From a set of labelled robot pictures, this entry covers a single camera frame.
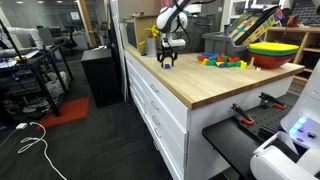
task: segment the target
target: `gray carpet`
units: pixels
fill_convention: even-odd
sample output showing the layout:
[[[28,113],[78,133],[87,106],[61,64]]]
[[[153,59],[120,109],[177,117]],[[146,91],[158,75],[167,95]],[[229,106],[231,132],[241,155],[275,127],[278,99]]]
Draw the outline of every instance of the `gray carpet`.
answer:
[[[89,97],[89,114],[47,129],[47,153],[57,169],[74,180],[172,179],[135,105],[123,102],[97,109],[81,63],[69,65],[75,80],[66,101]],[[0,142],[10,132],[1,133]],[[60,179],[43,154],[43,143],[17,153],[23,146],[21,139],[41,135],[42,131],[29,126],[0,147],[1,180]]]

